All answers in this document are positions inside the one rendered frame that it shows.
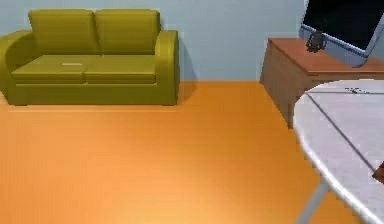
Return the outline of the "olive green sofa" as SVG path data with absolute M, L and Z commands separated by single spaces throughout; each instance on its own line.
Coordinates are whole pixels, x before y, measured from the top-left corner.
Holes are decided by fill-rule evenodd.
M 0 37 L 0 94 L 26 105 L 174 105 L 179 40 L 151 9 L 38 9 Z

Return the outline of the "brown wooden cabinet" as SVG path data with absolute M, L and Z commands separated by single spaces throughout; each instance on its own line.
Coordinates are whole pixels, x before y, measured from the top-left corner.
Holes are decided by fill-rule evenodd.
M 338 80 L 384 80 L 384 61 L 369 58 L 352 68 L 324 51 L 307 51 L 300 38 L 269 38 L 260 83 L 292 128 L 294 106 L 303 93 L 323 83 Z

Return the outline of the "small dark round object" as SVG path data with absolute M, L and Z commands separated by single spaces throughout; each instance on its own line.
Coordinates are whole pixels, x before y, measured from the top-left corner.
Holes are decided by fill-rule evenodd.
M 312 33 L 306 43 L 307 51 L 317 53 L 326 47 L 326 39 L 321 31 Z

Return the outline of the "white round table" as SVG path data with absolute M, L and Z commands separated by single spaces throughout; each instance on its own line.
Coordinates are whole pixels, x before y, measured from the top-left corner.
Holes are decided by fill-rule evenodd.
M 293 129 L 321 177 L 296 224 L 309 224 L 328 191 L 365 224 L 384 224 L 384 183 L 373 177 L 384 163 L 384 80 L 334 81 L 304 92 Z

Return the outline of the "grey framed television set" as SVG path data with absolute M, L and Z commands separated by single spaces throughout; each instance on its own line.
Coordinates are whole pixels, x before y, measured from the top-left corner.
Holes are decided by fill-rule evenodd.
M 384 0 L 308 0 L 299 37 L 321 31 L 324 51 L 344 64 L 363 66 L 384 31 Z

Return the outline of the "brown object on table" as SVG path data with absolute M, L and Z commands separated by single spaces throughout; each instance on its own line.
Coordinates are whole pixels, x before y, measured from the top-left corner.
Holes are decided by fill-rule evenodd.
M 372 177 L 380 183 L 384 184 L 384 162 L 382 162 L 381 165 L 376 169 Z

